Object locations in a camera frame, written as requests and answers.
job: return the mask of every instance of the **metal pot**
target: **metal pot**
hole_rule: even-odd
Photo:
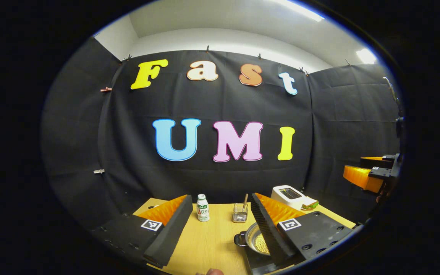
[[[234,243],[238,246],[248,246],[250,249],[262,255],[270,255],[269,253],[260,251],[255,246],[257,236],[261,235],[257,223],[252,223],[247,231],[242,231],[234,236]]]

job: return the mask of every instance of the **hand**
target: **hand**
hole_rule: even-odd
[[[223,272],[220,269],[210,268],[208,270],[208,272],[206,273],[206,275],[223,275]]]
[[[387,188],[388,188],[387,184],[383,183],[383,188],[381,188],[381,192],[379,192],[379,195],[376,198],[376,203],[378,203],[383,196],[388,197],[390,195],[390,191],[388,191]]]

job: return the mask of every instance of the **letter i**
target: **letter i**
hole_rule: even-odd
[[[291,160],[293,158],[293,154],[291,153],[291,141],[295,129],[292,127],[281,127],[280,132],[283,136],[283,140],[281,141],[281,153],[278,155],[278,160]]]

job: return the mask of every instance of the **white ceiling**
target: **white ceiling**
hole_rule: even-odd
[[[129,14],[138,38],[189,28],[234,29],[281,40],[332,66],[347,65],[346,59],[361,64],[356,51],[366,46],[324,17],[316,22],[271,0],[158,0]]]

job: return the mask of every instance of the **pink letter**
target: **pink letter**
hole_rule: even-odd
[[[217,121],[213,123],[213,127],[218,131],[218,150],[213,157],[215,162],[230,160],[230,155],[227,155],[227,146],[235,160],[239,160],[245,147],[247,147],[246,153],[242,156],[244,160],[253,162],[262,159],[260,153],[262,123],[249,122],[241,137],[239,137],[230,121]]]

